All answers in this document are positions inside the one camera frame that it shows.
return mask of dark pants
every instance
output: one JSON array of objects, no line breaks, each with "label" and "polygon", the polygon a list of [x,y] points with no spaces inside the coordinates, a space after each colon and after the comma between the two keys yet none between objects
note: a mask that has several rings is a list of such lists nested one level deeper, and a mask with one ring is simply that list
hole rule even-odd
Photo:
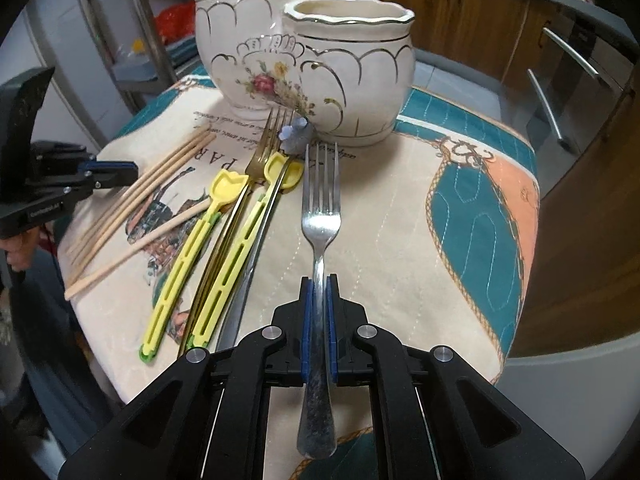
[{"label": "dark pants", "polygon": [[113,416],[76,344],[76,317],[49,253],[36,250],[24,282],[10,291],[20,356],[51,430],[73,454]]}]

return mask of human hand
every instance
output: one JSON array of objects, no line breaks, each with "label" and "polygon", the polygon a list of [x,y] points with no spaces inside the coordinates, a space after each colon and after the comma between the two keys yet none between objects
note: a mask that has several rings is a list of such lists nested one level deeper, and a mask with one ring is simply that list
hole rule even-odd
[{"label": "human hand", "polygon": [[31,267],[39,238],[40,228],[34,227],[12,238],[0,240],[0,250],[6,251],[6,262],[15,272]]}]

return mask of yellow spoon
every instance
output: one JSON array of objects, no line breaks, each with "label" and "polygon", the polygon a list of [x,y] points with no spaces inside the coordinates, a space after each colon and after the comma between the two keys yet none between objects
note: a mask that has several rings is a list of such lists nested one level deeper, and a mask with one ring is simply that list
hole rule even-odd
[{"label": "yellow spoon", "polygon": [[[279,191],[275,189],[273,184],[277,181],[286,160],[286,156],[276,152],[273,153],[267,161],[264,167],[264,177],[269,183],[269,189],[267,193],[255,203],[249,218],[242,226],[236,240],[234,240],[234,244],[229,249],[226,259],[222,263],[222,268],[216,277],[216,281],[213,283],[202,307],[202,311],[198,316],[193,333],[188,339],[187,348],[194,346],[205,347],[209,344],[209,339],[211,339],[211,335],[218,323],[226,300],[228,300],[234,283],[242,270],[242,266],[244,266],[244,261],[251,251],[251,246],[254,244],[255,236],[257,235],[258,227],[262,221],[264,209],[269,202],[269,198],[273,193]],[[294,187],[302,177],[303,171],[304,166],[302,163],[293,161],[289,165],[284,180],[282,181],[282,189]]]},{"label": "yellow spoon", "polygon": [[220,170],[209,186],[211,204],[204,215],[194,225],[187,241],[184,243],[174,266],[169,273],[158,302],[154,308],[149,324],[146,327],[143,343],[138,352],[140,359],[150,362],[158,352],[164,333],[164,327],[174,309],[175,301],[180,296],[187,276],[196,261],[204,241],[209,237],[213,226],[220,218],[218,210],[238,198],[248,177],[235,171]]}]

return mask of ceramic pot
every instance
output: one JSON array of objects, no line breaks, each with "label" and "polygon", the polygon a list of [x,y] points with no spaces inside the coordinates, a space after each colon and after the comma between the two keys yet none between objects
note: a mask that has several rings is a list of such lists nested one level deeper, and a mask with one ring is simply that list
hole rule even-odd
[{"label": "ceramic pot", "polygon": [[207,73],[236,115],[266,118],[276,96],[273,75],[282,74],[281,65],[274,67],[296,43],[282,34],[282,9],[300,0],[195,1],[196,44]]},{"label": "ceramic pot", "polygon": [[324,140],[367,146],[391,133],[414,77],[414,17],[379,0],[285,5],[284,32],[300,53],[294,65],[302,113]]}]

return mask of table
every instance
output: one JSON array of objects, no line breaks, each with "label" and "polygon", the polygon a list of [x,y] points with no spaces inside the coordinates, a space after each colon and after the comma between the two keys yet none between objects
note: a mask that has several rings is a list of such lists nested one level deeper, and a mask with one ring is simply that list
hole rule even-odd
[{"label": "table", "polygon": [[[135,160],[144,170],[201,124],[216,139],[119,228],[88,272],[204,199],[220,168],[244,170],[264,122],[233,117],[199,67],[136,115],[98,158]],[[361,303],[370,322],[409,346],[447,344],[495,381],[513,341],[533,258],[539,203],[534,152],[506,126],[418,88],[394,130],[376,145],[340,149],[342,226],[326,253],[326,270],[338,274],[341,296]],[[257,200],[260,194],[254,195]],[[60,245],[63,276],[70,270],[66,248],[113,200],[113,191],[96,192],[76,209]],[[298,296],[300,277],[311,274],[301,200],[298,186],[278,203],[240,337],[267,325],[276,306]],[[176,228],[72,301],[98,362],[125,402],[175,359],[174,340],[213,243],[196,265],[155,361],[144,364],[138,348],[193,223]],[[363,388],[337,391],[338,435],[360,435],[370,426],[368,398]],[[300,389],[276,388],[271,394],[265,479],[286,480],[301,461],[295,446],[301,406]]]}]

